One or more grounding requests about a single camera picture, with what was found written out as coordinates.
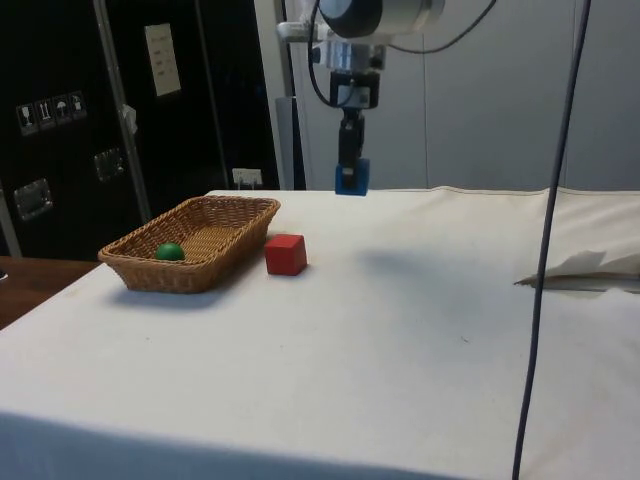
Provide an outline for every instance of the power cord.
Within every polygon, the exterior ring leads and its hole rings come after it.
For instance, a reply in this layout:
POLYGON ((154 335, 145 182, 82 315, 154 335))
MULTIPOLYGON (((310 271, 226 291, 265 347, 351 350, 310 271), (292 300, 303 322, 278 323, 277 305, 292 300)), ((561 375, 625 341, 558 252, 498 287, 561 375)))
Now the power cord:
POLYGON ((416 55, 429 55, 432 53, 442 52, 443 50, 446 50, 447 48, 454 46, 456 43, 458 43, 460 40, 466 37, 467 34, 470 33, 474 28, 476 28, 478 24, 482 20, 484 20, 484 17, 486 17, 489 14, 489 12, 493 9, 493 7, 496 6, 496 3, 498 3, 498 0, 491 0, 487 8, 485 8, 482 11, 482 13, 478 16, 478 18, 476 18, 473 21, 471 25, 469 25, 461 34, 459 34, 453 40, 445 43, 444 45, 441 45, 440 47, 430 48, 428 50, 411 50, 410 48, 399 47, 398 45, 389 45, 389 48, 393 48, 394 50, 398 50, 399 52, 413 53, 416 55))
POLYGON ((318 16, 318 10, 320 9, 320 0, 316 0, 313 5, 313 10, 311 10, 311 17, 309 18, 309 39, 307 40, 307 66, 309 67, 309 78, 311 79, 311 85, 313 86, 313 90, 316 92, 316 95, 320 99, 322 103, 331 108, 342 108, 346 106, 353 97, 356 89, 353 85, 353 81, 351 82, 351 89, 349 91, 349 95, 347 98, 333 105, 327 97, 320 91, 320 87, 318 86, 318 80, 316 79, 316 71, 313 68, 313 34, 315 31, 316 18, 318 16))
POLYGON ((571 123, 571 112, 573 110, 573 99, 575 97, 576 83, 578 81, 578 71, 580 70, 580 61, 582 60, 582 51, 584 49, 585 38, 587 35, 587 26, 589 25, 589 13, 591 12, 591 0, 584 0, 584 8, 582 10, 582 18, 580 20, 578 43, 576 51, 571 62, 571 73, 569 75, 569 85, 567 87, 567 95, 564 104, 564 113, 562 117, 562 126, 560 129, 560 138, 558 140, 558 149, 556 151, 555 163, 553 166, 553 174, 551 176, 551 185, 549 186, 549 200, 547 202, 547 212, 544 219, 544 230, 542 233, 542 245, 540 246, 540 259, 538 262, 538 273, 536 277, 536 292, 533 307, 533 324, 531 326, 531 350, 529 353, 529 366, 527 369, 527 379, 524 388, 524 397, 522 399, 522 410, 520 411, 520 423, 518 425, 518 436, 516 440, 516 451, 513 459, 513 480, 520 478, 520 464, 522 462, 522 447, 524 445, 524 435, 527 428, 527 418, 529 416, 529 406, 531 404, 531 391, 533 390, 533 379, 536 372, 536 362, 538 359, 538 338, 540 334, 540 312, 542 310, 542 291, 544 290, 545 272, 547 270, 547 258, 549 256, 549 243, 551 242, 551 227, 553 224, 553 213, 556 206, 556 198, 558 196, 558 185, 560 183, 560 174, 562 172, 562 164, 564 162, 565 150, 567 147, 567 139, 569 137, 569 125, 571 123))

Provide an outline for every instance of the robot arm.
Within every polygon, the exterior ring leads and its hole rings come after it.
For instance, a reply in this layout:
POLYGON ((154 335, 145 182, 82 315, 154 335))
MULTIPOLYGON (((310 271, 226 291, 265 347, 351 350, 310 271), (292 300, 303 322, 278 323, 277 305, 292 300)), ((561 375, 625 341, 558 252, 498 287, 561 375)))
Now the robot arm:
POLYGON ((313 63, 331 70, 330 97, 324 103, 341 108, 336 193, 366 195, 369 161, 362 158, 365 120, 363 110, 378 106, 380 72, 385 68, 386 47, 396 35, 420 30, 437 19, 445 0, 312 0, 311 21, 278 26, 288 42, 323 40, 310 53, 313 63), (317 13, 326 25, 315 24, 317 13))

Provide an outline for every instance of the red cube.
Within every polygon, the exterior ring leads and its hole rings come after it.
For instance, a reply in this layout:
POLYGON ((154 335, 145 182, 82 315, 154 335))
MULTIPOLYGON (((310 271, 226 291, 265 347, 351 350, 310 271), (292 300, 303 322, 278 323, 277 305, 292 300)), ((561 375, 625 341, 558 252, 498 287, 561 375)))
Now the red cube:
POLYGON ((302 235, 276 235, 264 248, 270 275, 298 275, 307 266, 302 235))

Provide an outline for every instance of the white tablecloth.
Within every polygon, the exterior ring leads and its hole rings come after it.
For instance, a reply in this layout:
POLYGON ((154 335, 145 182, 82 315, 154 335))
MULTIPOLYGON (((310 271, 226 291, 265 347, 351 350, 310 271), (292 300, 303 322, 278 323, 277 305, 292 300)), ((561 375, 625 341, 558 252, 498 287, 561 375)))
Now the white tablecloth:
MULTIPOLYGON (((544 196, 259 193, 299 277, 103 266, 0 332, 0 479, 510 478, 544 196)), ((639 296, 547 294, 523 478, 635 478, 639 366, 639 296)))

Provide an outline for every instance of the wicker basket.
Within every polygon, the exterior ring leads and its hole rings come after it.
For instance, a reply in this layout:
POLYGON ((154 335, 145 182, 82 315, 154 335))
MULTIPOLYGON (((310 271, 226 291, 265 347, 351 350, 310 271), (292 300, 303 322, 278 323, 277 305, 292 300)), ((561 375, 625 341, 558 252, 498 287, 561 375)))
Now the wicker basket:
POLYGON ((130 290, 198 293, 212 288, 247 254, 264 245, 277 200, 197 197, 103 248, 98 258, 130 290), (185 260, 155 259, 163 243, 178 243, 185 260))

